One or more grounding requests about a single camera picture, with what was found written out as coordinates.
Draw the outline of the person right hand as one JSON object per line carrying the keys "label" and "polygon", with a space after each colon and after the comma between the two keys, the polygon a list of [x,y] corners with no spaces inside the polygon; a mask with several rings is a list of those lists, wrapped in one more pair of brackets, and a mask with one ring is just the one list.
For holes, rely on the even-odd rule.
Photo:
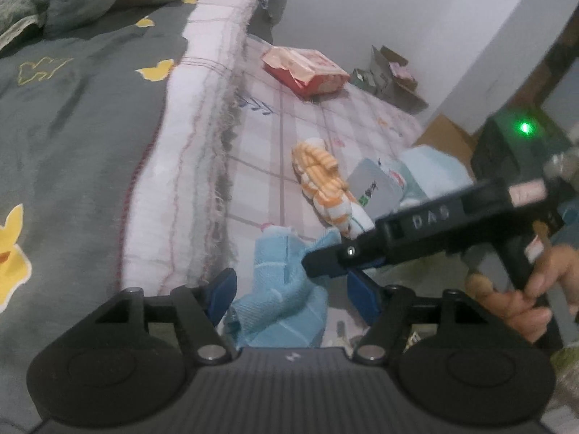
{"label": "person right hand", "polygon": [[501,318],[527,341],[537,342],[548,329],[553,312],[537,307],[538,298],[556,283],[564,291],[569,313],[578,314],[578,251],[569,245],[551,246],[535,263],[523,290],[500,293],[481,273],[466,279],[466,293],[487,311]]}

